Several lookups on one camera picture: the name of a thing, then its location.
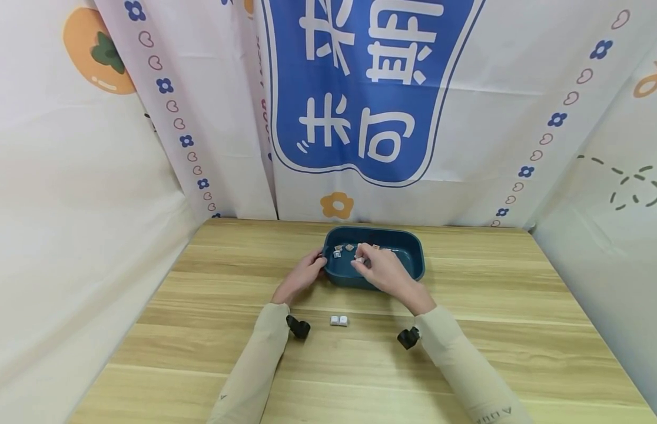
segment wood grain surface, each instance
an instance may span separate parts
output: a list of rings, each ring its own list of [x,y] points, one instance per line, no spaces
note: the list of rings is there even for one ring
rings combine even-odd
[[[280,280],[333,224],[214,219],[174,265],[71,418],[203,424]],[[535,423],[657,423],[531,236],[519,229],[396,227],[426,256],[422,282],[525,403]],[[418,345],[406,309],[322,277],[292,306],[263,423],[470,423]],[[329,326],[347,315],[349,327]]]

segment orange flower graphic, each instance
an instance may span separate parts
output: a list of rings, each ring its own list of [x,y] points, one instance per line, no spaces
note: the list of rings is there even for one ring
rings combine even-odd
[[[354,199],[348,197],[342,191],[334,191],[333,193],[330,193],[330,195],[322,197],[319,203],[323,208],[322,212],[324,213],[324,216],[327,218],[336,216],[340,219],[348,219],[350,218],[352,208],[354,207]],[[336,204],[342,204],[343,206],[338,209],[336,208]]]

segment teal tray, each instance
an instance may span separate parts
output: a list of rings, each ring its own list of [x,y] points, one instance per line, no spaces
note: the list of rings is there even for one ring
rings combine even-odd
[[[408,231],[370,227],[336,227],[329,231],[324,241],[323,254],[327,258],[324,271],[328,280],[339,287],[353,289],[378,290],[364,277],[356,272],[350,262],[354,259],[359,243],[377,244],[381,249],[393,251],[413,280],[420,280],[425,274],[425,255],[418,237]],[[345,246],[351,244],[354,250],[347,251]],[[341,245],[340,258],[333,257],[334,247]]]

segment beige sleeve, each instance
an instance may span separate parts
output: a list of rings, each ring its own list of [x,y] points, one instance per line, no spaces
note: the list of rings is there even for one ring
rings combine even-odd
[[[498,372],[466,338],[443,307],[415,317],[423,348],[442,371],[476,424],[532,424]]]
[[[289,313],[285,304],[270,303],[263,308],[207,424],[260,423],[274,372],[288,341]]]

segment orange fruit drawing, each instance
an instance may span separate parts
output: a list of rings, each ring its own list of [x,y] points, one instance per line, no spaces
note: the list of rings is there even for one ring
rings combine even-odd
[[[253,14],[253,0],[244,0],[244,9],[249,15]]]
[[[135,93],[100,12],[89,8],[74,10],[65,22],[62,40],[74,66],[89,83],[108,93]]]

